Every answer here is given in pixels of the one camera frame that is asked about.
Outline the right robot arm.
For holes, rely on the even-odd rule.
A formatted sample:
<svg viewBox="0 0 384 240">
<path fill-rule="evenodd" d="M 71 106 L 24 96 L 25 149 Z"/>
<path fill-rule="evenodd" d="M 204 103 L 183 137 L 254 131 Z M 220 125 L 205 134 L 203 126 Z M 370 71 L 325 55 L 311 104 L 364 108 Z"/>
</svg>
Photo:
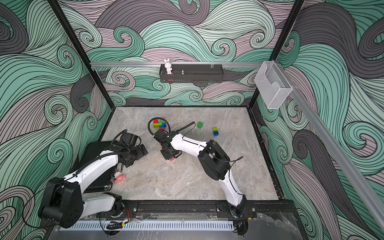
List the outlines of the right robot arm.
<svg viewBox="0 0 384 240">
<path fill-rule="evenodd" d="M 179 157 L 182 153 L 190 154 L 200 161 L 203 170 L 211 179 L 217 181 L 230 205 L 231 214 L 240 217 L 247 201 L 237 186 L 231 160 L 221 146 L 214 140 L 201 142 L 185 137 L 177 131 L 166 133 L 158 130 L 152 134 L 162 146 L 161 153 L 166 160 Z"/>
</svg>

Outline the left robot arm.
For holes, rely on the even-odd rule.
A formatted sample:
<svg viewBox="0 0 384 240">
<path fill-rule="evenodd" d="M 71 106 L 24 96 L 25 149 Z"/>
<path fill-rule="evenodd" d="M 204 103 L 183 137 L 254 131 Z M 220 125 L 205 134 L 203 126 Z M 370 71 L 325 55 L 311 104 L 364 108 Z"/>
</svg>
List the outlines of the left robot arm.
<svg viewBox="0 0 384 240">
<path fill-rule="evenodd" d="M 85 197 L 83 194 L 110 168 L 119 163 L 128 168 L 147 154 L 143 144 L 128 149 L 112 145 L 75 172 L 63 178 L 52 178 L 44 189 L 38 217 L 66 229 L 79 219 L 98 213 L 106 213 L 112 218 L 120 217 L 124 209 L 120 195 L 107 192 Z"/>
</svg>

